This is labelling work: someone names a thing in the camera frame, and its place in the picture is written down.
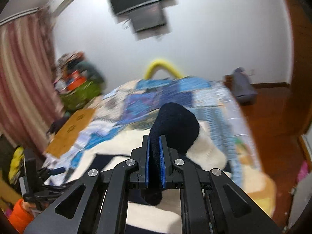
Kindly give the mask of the orange sleeved left forearm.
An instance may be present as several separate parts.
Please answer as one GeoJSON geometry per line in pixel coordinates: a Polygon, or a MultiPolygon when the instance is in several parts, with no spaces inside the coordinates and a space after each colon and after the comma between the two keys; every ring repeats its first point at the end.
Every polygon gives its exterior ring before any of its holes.
{"type": "Polygon", "coordinates": [[[34,220],[31,205],[23,199],[19,199],[8,220],[18,233],[23,233],[25,228],[34,220]]]}

